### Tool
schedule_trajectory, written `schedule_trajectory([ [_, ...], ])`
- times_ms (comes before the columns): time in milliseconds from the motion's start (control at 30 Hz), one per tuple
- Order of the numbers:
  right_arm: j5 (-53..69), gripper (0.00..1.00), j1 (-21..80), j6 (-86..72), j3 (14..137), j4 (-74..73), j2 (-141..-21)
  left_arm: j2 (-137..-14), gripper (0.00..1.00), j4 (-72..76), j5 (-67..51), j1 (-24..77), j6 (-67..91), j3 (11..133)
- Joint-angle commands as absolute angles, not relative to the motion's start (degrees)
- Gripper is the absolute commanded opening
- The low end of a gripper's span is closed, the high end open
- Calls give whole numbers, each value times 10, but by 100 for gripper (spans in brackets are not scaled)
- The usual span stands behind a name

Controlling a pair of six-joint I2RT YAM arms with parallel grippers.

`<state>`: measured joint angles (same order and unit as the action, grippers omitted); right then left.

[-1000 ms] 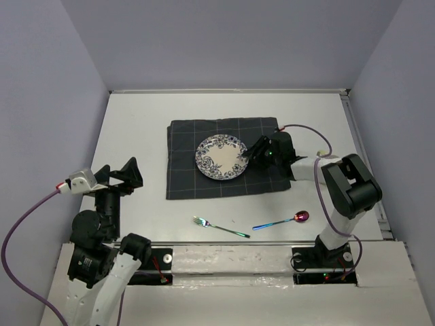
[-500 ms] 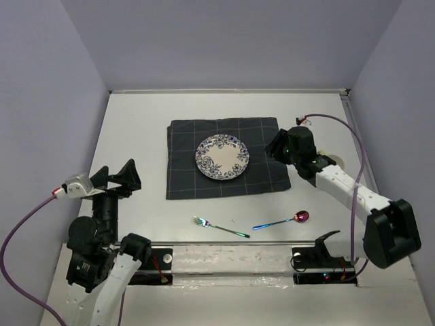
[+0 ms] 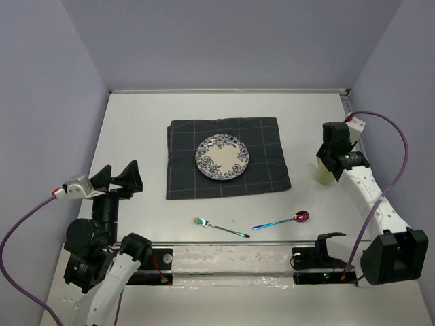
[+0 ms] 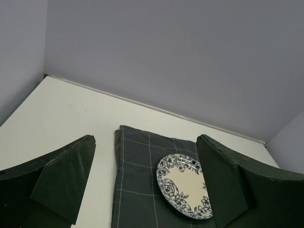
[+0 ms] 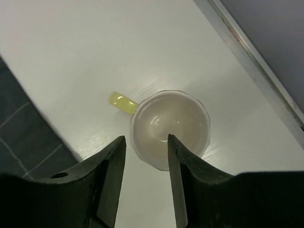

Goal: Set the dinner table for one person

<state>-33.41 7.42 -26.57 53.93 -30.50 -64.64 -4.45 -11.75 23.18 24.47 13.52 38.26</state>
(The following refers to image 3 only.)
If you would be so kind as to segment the cream yellow mug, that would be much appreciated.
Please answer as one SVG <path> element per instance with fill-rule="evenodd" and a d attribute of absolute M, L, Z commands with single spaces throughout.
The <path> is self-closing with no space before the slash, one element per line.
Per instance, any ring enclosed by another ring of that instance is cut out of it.
<path fill-rule="evenodd" d="M 315 173 L 317 182 L 322 185 L 329 185 L 335 181 L 334 175 L 324 166 L 322 160 L 317 157 L 317 169 Z"/>

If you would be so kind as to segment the dark plaid cloth napkin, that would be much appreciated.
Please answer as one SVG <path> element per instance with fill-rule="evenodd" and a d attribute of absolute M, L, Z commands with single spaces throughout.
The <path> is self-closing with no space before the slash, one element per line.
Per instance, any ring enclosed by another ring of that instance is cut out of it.
<path fill-rule="evenodd" d="M 249 164 L 242 175 L 217 181 L 198 169 L 195 151 L 215 134 L 229 134 L 247 146 Z M 275 117 L 173 120 L 167 127 L 167 146 L 167 200 L 256 195 L 291 188 Z"/>

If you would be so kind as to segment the iridescent fork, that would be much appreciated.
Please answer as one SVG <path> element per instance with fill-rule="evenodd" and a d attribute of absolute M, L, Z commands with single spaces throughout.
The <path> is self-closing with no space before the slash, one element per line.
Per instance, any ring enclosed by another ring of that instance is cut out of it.
<path fill-rule="evenodd" d="M 243 238 L 251 238 L 251 236 L 249 234 L 244 234 L 242 232 L 238 232 L 238 231 L 234 231 L 234 230 L 229 230 L 227 228 L 220 227 L 220 226 L 212 224 L 209 221 L 207 221 L 206 219 L 203 219 L 203 218 L 200 218 L 200 217 L 193 217 L 192 220 L 193 220 L 193 222 L 196 225 L 202 226 L 204 228 L 215 228 L 215 229 L 218 229 L 218 230 L 221 230 L 221 231 L 225 231 L 225 232 L 228 232 L 228 233 L 231 233 L 231 234 L 235 234 L 235 235 L 243 237 Z"/>

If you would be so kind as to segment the blue floral plate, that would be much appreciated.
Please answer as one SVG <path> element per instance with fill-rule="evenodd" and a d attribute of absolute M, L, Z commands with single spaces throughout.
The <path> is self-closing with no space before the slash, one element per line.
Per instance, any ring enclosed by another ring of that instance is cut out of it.
<path fill-rule="evenodd" d="M 250 154 L 246 145 L 235 136 L 215 134 L 198 145 L 194 159 L 204 176 L 227 181 L 245 172 Z"/>

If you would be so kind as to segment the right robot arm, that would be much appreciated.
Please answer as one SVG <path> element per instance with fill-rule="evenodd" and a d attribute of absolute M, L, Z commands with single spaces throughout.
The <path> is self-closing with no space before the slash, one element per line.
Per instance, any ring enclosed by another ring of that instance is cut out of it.
<path fill-rule="evenodd" d="M 349 194 L 364 218 L 345 261 L 347 268 L 361 272 L 370 285 L 416 280 L 423 270 L 429 239 L 399 216 L 377 185 L 367 158 L 355 151 L 364 123 L 356 125 L 323 124 L 323 143 L 316 154 L 319 167 Z"/>

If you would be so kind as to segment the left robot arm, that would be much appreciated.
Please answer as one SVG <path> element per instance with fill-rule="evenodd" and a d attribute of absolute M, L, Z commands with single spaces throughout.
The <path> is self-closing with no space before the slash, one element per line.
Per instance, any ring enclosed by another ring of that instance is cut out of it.
<path fill-rule="evenodd" d="M 152 243 L 135 233 L 123 238 L 116 253 L 109 252 L 118 236 L 120 201 L 142 190 L 138 162 L 132 160 L 116 177 L 107 165 L 93 177 L 66 181 L 56 192 L 69 200 L 92 201 L 91 217 L 74 220 L 66 231 L 63 325 L 104 325 L 131 276 L 149 264 Z"/>

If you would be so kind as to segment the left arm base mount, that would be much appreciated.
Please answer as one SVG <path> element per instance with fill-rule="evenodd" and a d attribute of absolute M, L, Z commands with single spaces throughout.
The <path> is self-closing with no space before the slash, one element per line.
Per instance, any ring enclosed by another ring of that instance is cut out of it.
<path fill-rule="evenodd" d="M 134 272 L 127 285 L 171 285 L 173 282 L 172 263 L 173 249 L 171 247 L 153 247 L 150 258 Z"/>

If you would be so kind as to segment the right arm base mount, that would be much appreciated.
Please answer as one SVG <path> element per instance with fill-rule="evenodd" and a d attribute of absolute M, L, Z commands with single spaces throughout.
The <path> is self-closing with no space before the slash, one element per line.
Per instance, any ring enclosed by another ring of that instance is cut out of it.
<path fill-rule="evenodd" d="M 330 239 L 344 240 L 346 234 L 332 232 L 320 234 L 313 245 L 293 247 L 290 265 L 294 271 L 295 285 L 357 284 L 354 270 L 346 271 L 346 262 L 329 254 L 332 248 Z"/>

